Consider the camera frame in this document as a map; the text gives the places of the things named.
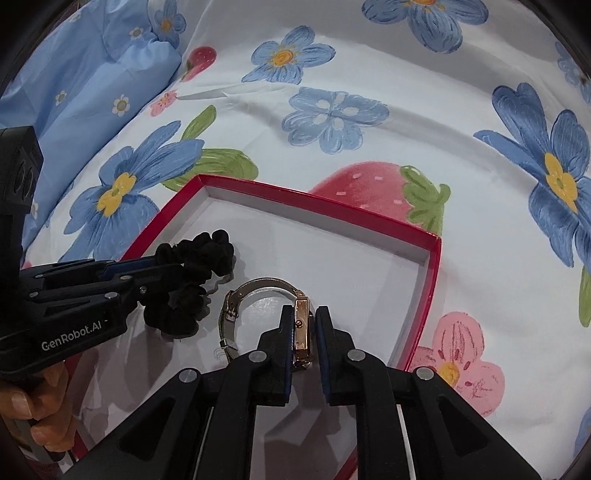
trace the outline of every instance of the yellow flower center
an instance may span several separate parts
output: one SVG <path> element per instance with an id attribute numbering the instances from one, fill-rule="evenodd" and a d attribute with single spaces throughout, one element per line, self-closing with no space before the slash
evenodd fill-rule
<path id="1" fill-rule="evenodd" d="M 273 55 L 273 65 L 275 67 L 281 67 L 286 63 L 289 63 L 293 60 L 294 53 L 291 50 L 280 50 L 275 55 Z"/>
<path id="2" fill-rule="evenodd" d="M 579 210 L 575 205 L 574 201 L 579 196 L 577 190 L 577 184 L 570 173 L 563 171 L 562 165 L 552 153 L 544 155 L 544 164 L 548 174 L 546 175 L 546 181 L 552 189 L 552 191 L 560 198 L 569 208 L 574 212 L 578 213 Z"/>
<path id="3" fill-rule="evenodd" d="M 453 362 L 445 362 L 438 369 L 437 373 L 450 387 L 455 387 L 460 378 L 460 370 Z"/>
<path id="4" fill-rule="evenodd" d="M 169 31 L 172 27 L 173 23 L 168 18 L 162 20 L 162 23 L 160 24 L 160 28 L 162 28 L 163 32 Z"/>
<path id="5" fill-rule="evenodd" d="M 106 217 L 113 215 L 121 205 L 123 197 L 134 187 L 135 181 L 135 176 L 129 175 L 127 172 L 119 175 L 113 182 L 113 186 L 100 196 L 96 204 L 96 211 L 103 212 Z"/>

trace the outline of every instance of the blue flower print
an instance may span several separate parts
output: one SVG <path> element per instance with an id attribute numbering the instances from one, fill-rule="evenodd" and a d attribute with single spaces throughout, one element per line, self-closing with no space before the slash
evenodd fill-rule
<path id="1" fill-rule="evenodd" d="M 579 258 L 591 271 L 591 179 L 589 139 L 570 110 L 560 112 L 548 136 L 544 109 L 529 83 L 517 90 L 497 87 L 492 104 L 515 140 L 482 130 L 474 136 L 538 181 L 529 209 L 550 246 L 572 267 L 573 237 Z"/>
<path id="2" fill-rule="evenodd" d="M 60 261 L 92 258 L 118 260 L 158 213 L 146 189 L 178 177 L 201 157 L 203 140 L 162 146 L 181 125 L 156 129 L 135 150 L 124 147 L 99 170 L 100 185 L 83 191 L 70 208 L 65 235 L 82 229 Z"/>
<path id="3" fill-rule="evenodd" d="M 363 143 L 360 127 L 375 127 L 390 114 L 377 100 L 308 87 L 301 87 L 290 105 L 297 111 L 281 124 L 289 143 L 301 147 L 320 139 L 321 150 L 330 154 L 356 150 Z"/>
<path id="4" fill-rule="evenodd" d="M 333 47 L 313 43 L 314 37 L 314 31 L 302 25 L 290 31 L 281 43 L 262 43 L 251 57 L 251 62 L 257 67 L 242 77 L 242 81 L 266 80 L 299 85 L 304 68 L 317 67 L 335 56 Z"/>
<path id="5" fill-rule="evenodd" d="M 576 457 L 579 454 L 579 452 L 583 448 L 583 445 L 585 445 L 585 442 L 589 438 L 590 434 L 591 434 L 591 408 L 585 412 L 585 415 L 583 415 L 583 420 L 581 420 L 581 425 L 579 427 L 579 434 L 577 435 L 577 439 L 574 441 L 573 457 Z"/>
<path id="6" fill-rule="evenodd" d="M 481 25 L 488 9 L 480 0 L 365 0 L 368 20 L 389 25 L 406 19 L 417 40 L 437 53 L 452 53 L 462 45 L 458 22 Z"/>
<path id="7" fill-rule="evenodd" d="M 154 14 L 156 28 L 154 29 L 160 41 L 169 42 L 174 48 L 180 44 L 179 35 L 187 28 L 184 17 L 177 13 L 177 1 L 166 0 L 164 10 L 157 10 Z"/>
<path id="8" fill-rule="evenodd" d="M 559 41 L 556 42 L 556 51 L 560 55 L 558 67 L 564 72 L 564 78 L 573 87 L 578 87 L 581 95 L 583 95 L 583 100 L 588 105 L 591 105 L 591 80 L 581 71 L 569 52 L 564 48 L 564 45 Z"/>

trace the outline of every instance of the finger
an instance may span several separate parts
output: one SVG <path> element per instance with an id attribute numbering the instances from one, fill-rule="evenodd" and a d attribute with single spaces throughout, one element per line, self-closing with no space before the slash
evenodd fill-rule
<path id="1" fill-rule="evenodd" d="M 31 399 L 34 404 L 33 418 L 41 420 L 57 412 L 60 409 L 61 402 L 64 400 L 67 386 L 68 370 L 63 369 L 55 387 L 52 387 L 47 382 L 43 382 L 33 390 L 33 393 L 31 393 Z"/>
<path id="2" fill-rule="evenodd" d="M 70 424 L 64 437 L 57 443 L 46 443 L 45 448 L 50 452 L 65 452 L 74 446 L 74 435 L 76 435 L 76 428 L 78 427 L 78 420 L 71 417 Z"/>
<path id="3" fill-rule="evenodd" d="M 66 364 L 64 362 L 56 363 L 50 367 L 47 367 L 43 371 L 43 378 L 49 383 L 52 387 L 56 387 L 58 382 L 60 381 L 61 372 L 65 369 Z"/>
<path id="4" fill-rule="evenodd" d="M 15 420 L 33 417 L 34 404 L 31 397 L 20 388 L 0 380 L 0 415 Z"/>
<path id="5" fill-rule="evenodd" d="M 72 417 L 72 403 L 64 399 L 60 409 L 31 427 L 31 436 L 38 445 L 58 443 L 65 437 Z"/>

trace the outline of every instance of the strawberry print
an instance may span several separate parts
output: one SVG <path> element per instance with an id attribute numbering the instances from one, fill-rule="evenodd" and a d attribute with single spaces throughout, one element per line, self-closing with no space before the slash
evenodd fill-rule
<path id="1" fill-rule="evenodd" d="M 451 190 L 445 184 L 437 189 L 414 167 L 367 161 L 341 168 L 310 193 L 441 235 Z"/>
<path id="2" fill-rule="evenodd" d="M 216 61 L 217 52 L 211 47 L 195 48 L 187 59 L 187 73 L 181 78 L 181 82 L 188 82 L 198 73 L 209 68 Z"/>

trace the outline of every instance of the fingernail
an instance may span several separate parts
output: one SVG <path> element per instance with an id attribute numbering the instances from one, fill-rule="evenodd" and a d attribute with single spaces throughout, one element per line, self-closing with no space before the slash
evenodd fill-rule
<path id="1" fill-rule="evenodd" d="M 12 406 L 16 412 L 28 419 L 31 418 L 31 408 L 24 393 L 16 392 L 11 397 Z"/>
<path id="2" fill-rule="evenodd" d="M 39 430 L 31 429 L 31 436 L 33 437 L 33 440 L 35 440 L 35 443 L 38 445 L 45 445 L 47 443 L 47 437 L 44 435 L 43 432 L 40 432 Z"/>

